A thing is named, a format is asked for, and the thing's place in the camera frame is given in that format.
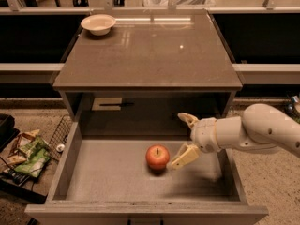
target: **red apple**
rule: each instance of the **red apple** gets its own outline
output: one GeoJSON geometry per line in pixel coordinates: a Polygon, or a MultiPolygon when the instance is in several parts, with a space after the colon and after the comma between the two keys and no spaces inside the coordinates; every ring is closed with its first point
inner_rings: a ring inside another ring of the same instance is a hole
{"type": "Polygon", "coordinates": [[[166,147],[160,144],[152,145],[146,153],[146,161],[148,166],[154,172],[163,171],[170,160],[170,154],[166,147]]]}

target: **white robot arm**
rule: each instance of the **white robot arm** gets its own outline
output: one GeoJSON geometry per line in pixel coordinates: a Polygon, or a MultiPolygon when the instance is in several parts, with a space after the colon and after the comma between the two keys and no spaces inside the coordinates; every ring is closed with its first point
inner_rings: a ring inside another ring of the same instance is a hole
{"type": "Polygon", "coordinates": [[[207,118],[179,113],[191,129],[192,144],[184,143],[169,167],[179,169],[199,157],[201,152],[233,148],[249,153],[274,153],[279,147],[300,158],[300,124],[280,110],[254,104],[243,117],[207,118]]]}

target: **black basket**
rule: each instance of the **black basket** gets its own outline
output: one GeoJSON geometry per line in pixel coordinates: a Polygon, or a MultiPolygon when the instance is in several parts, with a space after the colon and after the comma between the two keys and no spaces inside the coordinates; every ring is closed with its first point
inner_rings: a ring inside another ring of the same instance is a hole
{"type": "Polygon", "coordinates": [[[66,145],[71,125],[71,118],[68,115],[64,115],[49,141],[50,156],[56,161],[59,161],[62,156],[62,153],[57,152],[56,147],[58,144],[66,145]]]}

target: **white bowl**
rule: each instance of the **white bowl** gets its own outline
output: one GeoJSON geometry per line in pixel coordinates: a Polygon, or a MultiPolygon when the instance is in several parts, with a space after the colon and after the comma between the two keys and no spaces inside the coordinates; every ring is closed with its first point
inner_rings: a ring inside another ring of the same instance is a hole
{"type": "Polygon", "coordinates": [[[92,15],[82,20],[82,27],[96,36],[108,34],[114,25],[115,18],[106,14],[92,15]]]}

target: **open drawer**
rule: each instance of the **open drawer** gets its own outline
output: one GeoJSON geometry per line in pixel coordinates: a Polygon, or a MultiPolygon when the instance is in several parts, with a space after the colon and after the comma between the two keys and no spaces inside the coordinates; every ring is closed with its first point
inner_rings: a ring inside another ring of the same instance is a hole
{"type": "MultiPolygon", "coordinates": [[[[266,208],[248,205],[231,150],[203,154],[181,170],[154,174],[145,162],[147,148],[161,143],[172,157],[188,140],[188,128],[181,126],[182,136],[162,136],[153,128],[152,135],[127,135],[118,127],[111,127],[110,134],[90,134],[93,129],[86,126],[95,124],[95,117],[102,128],[106,120],[101,117],[119,113],[92,111],[91,100],[95,98],[82,98],[47,201],[26,208],[41,224],[241,225],[267,215],[266,208]]],[[[137,112],[135,119],[143,117],[137,112]]],[[[164,123],[165,117],[156,121],[164,123]]]]}

